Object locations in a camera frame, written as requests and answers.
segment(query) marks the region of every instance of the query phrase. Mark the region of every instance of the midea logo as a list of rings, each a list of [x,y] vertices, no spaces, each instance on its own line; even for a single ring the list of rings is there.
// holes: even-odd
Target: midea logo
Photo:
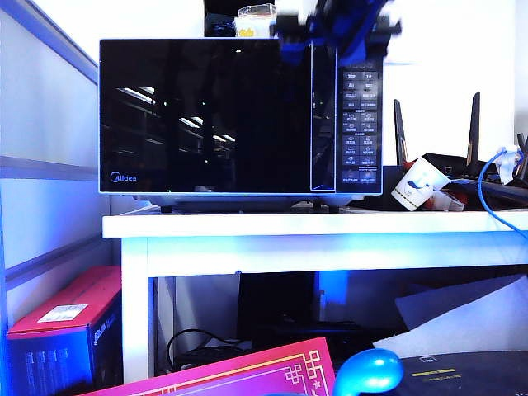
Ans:
[[[110,181],[112,183],[119,183],[119,182],[136,182],[138,179],[136,176],[123,176],[119,172],[112,172],[110,174]]]

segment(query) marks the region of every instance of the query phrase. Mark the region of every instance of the box label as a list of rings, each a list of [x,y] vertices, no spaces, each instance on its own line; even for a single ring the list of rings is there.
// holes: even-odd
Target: box label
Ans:
[[[38,323],[74,320],[87,306],[88,304],[57,305],[40,318]]]

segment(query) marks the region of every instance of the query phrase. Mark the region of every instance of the white paper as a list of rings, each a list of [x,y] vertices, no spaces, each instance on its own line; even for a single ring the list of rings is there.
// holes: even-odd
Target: white paper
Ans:
[[[506,153],[497,158],[495,165],[497,166],[501,183],[506,185],[513,180],[513,172],[515,171],[515,166],[519,157],[519,148],[512,144],[502,147],[501,151],[502,150],[506,151]]]
[[[428,290],[400,297],[396,299],[396,306],[407,328],[413,330],[437,316],[480,299],[522,277],[521,275],[503,276]]]
[[[87,306],[88,304],[57,305],[40,318],[38,323],[74,320]]]
[[[526,276],[413,330],[374,343],[400,358],[471,351],[528,350]]]

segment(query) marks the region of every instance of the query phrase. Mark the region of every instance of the white paper cup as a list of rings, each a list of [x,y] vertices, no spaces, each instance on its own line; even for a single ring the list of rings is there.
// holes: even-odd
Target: white paper cup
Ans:
[[[420,157],[411,166],[391,195],[408,210],[416,210],[450,180],[426,159]]]
[[[267,16],[237,16],[234,18],[237,37],[269,37],[274,20]]]

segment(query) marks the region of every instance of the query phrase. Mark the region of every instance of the red box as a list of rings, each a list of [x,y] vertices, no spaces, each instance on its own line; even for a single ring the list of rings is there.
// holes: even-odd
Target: red box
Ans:
[[[314,338],[85,396],[262,396],[275,392],[331,396],[334,381],[326,340]]]
[[[7,332],[13,394],[81,394],[123,383],[121,273],[94,266]]]

